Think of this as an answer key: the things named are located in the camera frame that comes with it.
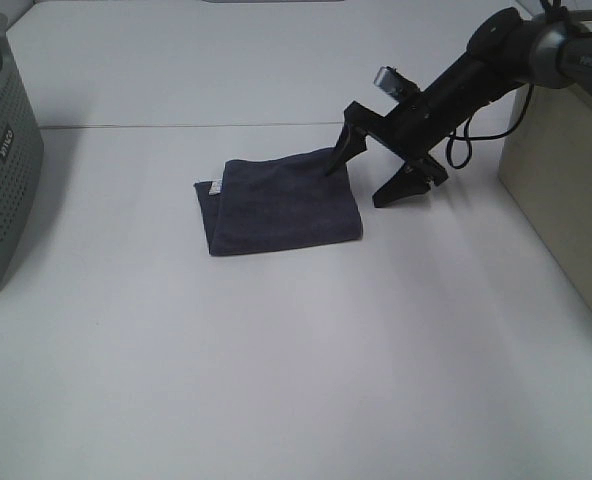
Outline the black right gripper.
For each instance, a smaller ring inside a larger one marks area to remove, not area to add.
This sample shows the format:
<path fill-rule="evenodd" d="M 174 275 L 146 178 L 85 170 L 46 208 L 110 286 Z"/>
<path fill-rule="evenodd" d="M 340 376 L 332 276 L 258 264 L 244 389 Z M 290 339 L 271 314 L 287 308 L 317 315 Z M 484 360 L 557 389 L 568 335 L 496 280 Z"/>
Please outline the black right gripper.
<path fill-rule="evenodd" d="M 429 183 L 447 179 L 445 168 L 430 150 L 480 108 L 499 98 L 499 74 L 484 61 L 465 53 L 426 89 L 380 115 L 354 101 L 344 110 L 344 125 L 326 165 L 329 176 L 367 150 L 376 140 L 403 160 L 403 166 L 372 196 L 383 208 L 423 195 Z"/>

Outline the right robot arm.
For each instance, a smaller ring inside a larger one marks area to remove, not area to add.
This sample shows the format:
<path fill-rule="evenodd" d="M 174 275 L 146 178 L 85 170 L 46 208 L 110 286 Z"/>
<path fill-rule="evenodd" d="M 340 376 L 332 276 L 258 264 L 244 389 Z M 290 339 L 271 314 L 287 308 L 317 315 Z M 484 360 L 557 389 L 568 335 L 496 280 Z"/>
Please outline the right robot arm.
<path fill-rule="evenodd" d="M 440 142 L 451 149 L 471 145 L 473 116 L 483 107 L 522 86 L 562 89 L 577 84 L 592 97 L 592 31 L 584 21 L 592 11 L 569 11 L 545 1 L 542 14 L 526 20 L 514 7 L 481 24 L 464 53 L 426 89 L 382 67 L 375 85 L 396 101 L 381 116 L 352 102 L 344 111 L 341 134 L 326 172 L 334 173 L 366 149 L 373 138 L 397 155 L 402 167 L 372 196 L 377 208 L 423 195 L 448 178 L 430 154 Z"/>

